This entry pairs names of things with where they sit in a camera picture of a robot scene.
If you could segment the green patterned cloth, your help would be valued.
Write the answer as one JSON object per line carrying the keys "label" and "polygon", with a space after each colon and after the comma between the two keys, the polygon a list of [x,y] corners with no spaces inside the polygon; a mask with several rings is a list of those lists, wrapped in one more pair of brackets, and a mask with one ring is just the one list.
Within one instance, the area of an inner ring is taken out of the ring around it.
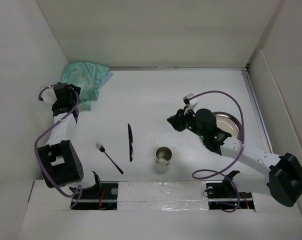
{"label": "green patterned cloth", "polygon": [[60,82],[80,88],[78,110],[84,112],[91,110],[91,102],[98,100],[99,90],[112,75],[106,65],[90,61],[75,61],[65,65]]}

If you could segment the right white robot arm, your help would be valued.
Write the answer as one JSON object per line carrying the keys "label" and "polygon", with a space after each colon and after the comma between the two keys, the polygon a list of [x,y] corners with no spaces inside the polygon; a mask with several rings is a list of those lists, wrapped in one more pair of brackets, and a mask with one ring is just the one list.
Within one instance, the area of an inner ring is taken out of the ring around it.
{"label": "right white robot arm", "polygon": [[197,112],[179,109],[167,121],[178,132],[189,130],[201,137],[209,151],[227,158],[238,158],[239,162],[265,175],[270,195],[283,206],[292,207],[302,195],[302,166],[293,154],[277,155],[244,145],[220,129],[216,117],[205,108]]}

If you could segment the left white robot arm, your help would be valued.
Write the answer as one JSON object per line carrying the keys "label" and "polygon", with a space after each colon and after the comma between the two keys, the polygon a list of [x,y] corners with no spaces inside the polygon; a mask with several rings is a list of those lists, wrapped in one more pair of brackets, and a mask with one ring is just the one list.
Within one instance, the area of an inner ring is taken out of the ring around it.
{"label": "left white robot arm", "polygon": [[52,105],[53,125],[34,143],[34,153],[44,181],[67,198],[98,198],[102,183],[94,171],[85,172],[71,142],[78,123],[80,87],[56,83],[41,89],[38,99]]}

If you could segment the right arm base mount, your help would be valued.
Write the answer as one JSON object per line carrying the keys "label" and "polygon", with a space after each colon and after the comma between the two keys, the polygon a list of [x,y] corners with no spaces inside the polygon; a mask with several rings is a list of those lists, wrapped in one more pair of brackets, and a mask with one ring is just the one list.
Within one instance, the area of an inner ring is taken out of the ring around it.
{"label": "right arm base mount", "polygon": [[235,207],[240,210],[255,210],[253,195],[251,192],[239,192],[239,200],[234,187],[223,184],[222,181],[208,181],[205,183],[206,190],[202,195],[208,198],[210,210],[231,211]]}

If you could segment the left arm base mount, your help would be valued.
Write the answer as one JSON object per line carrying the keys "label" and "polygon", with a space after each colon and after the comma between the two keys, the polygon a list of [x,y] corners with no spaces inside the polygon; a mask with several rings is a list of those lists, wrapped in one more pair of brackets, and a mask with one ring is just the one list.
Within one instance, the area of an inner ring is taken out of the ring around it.
{"label": "left arm base mount", "polygon": [[103,181],[101,186],[95,185],[82,191],[82,195],[75,206],[78,196],[71,201],[72,210],[117,210],[119,183],[115,181]]}

